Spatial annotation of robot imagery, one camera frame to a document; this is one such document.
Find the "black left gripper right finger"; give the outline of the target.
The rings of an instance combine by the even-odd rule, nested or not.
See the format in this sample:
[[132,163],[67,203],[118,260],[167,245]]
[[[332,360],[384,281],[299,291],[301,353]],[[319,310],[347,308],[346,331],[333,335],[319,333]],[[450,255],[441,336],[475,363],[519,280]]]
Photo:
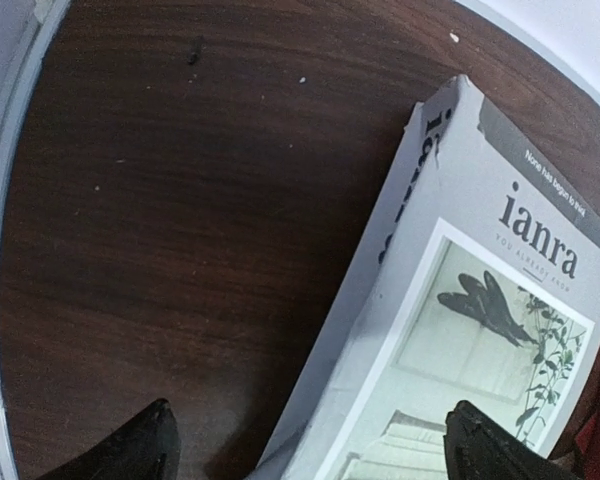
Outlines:
[[568,480],[577,476],[534,453],[462,400],[447,414],[443,436],[451,480]]

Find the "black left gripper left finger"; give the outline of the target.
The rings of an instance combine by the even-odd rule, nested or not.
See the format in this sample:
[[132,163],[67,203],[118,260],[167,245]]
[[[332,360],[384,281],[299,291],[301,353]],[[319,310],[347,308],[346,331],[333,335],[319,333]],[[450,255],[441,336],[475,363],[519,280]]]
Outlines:
[[43,479],[175,479],[181,441],[170,403],[160,398],[88,451]]

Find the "black white magazine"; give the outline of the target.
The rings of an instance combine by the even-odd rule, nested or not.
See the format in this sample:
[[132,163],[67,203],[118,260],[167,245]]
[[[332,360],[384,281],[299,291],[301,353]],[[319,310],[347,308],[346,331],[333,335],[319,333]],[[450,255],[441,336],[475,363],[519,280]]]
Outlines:
[[547,459],[600,347],[600,216],[471,80],[416,104],[255,479],[449,479],[472,403]]

